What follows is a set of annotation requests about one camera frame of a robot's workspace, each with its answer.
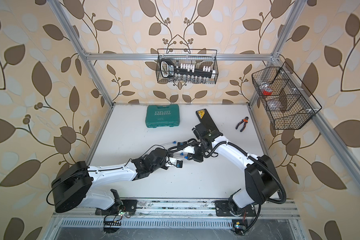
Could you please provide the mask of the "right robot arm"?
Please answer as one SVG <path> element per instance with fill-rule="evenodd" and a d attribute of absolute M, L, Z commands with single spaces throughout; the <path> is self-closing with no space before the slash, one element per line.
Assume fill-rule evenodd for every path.
<path fill-rule="evenodd" d="M 253 155 L 230 142 L 220 131 L 207 129 L 203 124 L 196 125 L 193 133 L 200 141 L 204 158 L 217 153 L 244 173 L 244 187 L 228 198 L 232 213 L 236 214 L 253 204 L 261 206 L 265 202 L 285 203 L 286 191 L 270 157 Z"/>

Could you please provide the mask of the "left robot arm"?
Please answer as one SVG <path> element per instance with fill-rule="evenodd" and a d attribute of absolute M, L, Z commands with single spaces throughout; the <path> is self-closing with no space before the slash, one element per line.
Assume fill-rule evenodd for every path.
<path fill-rule="evenodd" d="M 158 169 L 182 168 L 182 160 L 173 158 L 163 148 L 129 160 L 123 165 L 88 166 L 80 161 L 58 174 L 51 184 L 50 196 L 56 213 L 65 213 L 76 207 L 96 208 L 116 214 L 123 204 L 117 190 L 101 190 L 101 186 L 147 178 Z"/>

